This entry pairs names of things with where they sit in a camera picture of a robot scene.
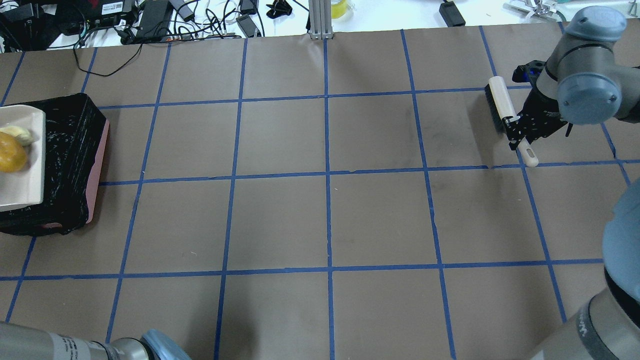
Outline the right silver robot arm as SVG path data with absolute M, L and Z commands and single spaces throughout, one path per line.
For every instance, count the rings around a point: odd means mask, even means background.
M 609 119 L 639 122 L 639 68 L 616 64 L 614 45 L 627 27 L 618 10 L 578 10 L 550 57 L 518 66 L 516 83 L 531 84 L 516 112 L 502 77 L 485 88 L 496 130 L 538 165 L 531 143 L 563 127 L 599 125 Z M 538 344 L 528 360 L 637 360 L 639 358 L 639 182 L 613 209 L 602 238 L 605 288 Z

